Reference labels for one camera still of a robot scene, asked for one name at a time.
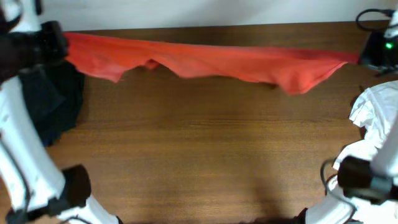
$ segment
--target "white wall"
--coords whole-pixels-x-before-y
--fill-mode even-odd
[[[65,30],[352,21],[398,0],[44,0],[43,21]],[[369,15],[366,19],[380,19]]]

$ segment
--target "table surface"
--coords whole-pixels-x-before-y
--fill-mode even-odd
[[[86,33],[354,53],[367,34],[352,22]],[[164,67],[132,70],[118,84],[87,78],[78,127],[47,150],[60,168],[84,164],[95,197],[126,223],[291,217],[323,198],[322,161],[362,138],[350,103],[360,86],[394,79],[374,74],[346,65],[299,96],[233,78],[184,80]],[[9,206],[2,185],[0,216]]]

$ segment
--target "orange cloth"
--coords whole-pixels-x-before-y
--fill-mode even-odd
[[[125,40],[66,33],[67,60],[79,71],[114,82],[126,70],[162,64],[182,78],[222,75],[246,82],[279,85],[288,94],[299,94],[326,80],[358,55],[324,50],[278,47],[220,47]]]

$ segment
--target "green light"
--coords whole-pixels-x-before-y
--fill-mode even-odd
[[[386,43],[386,47],[387,47],[388,49],[391,49],[391,48],[393,47],[393,44],[392,44],[392,43]]]

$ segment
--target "black cloth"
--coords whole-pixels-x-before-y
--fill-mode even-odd
[[[85,76],[63,62],[19,75],[26,108],[43,145],[51,146],[76,126],[83,104]]]

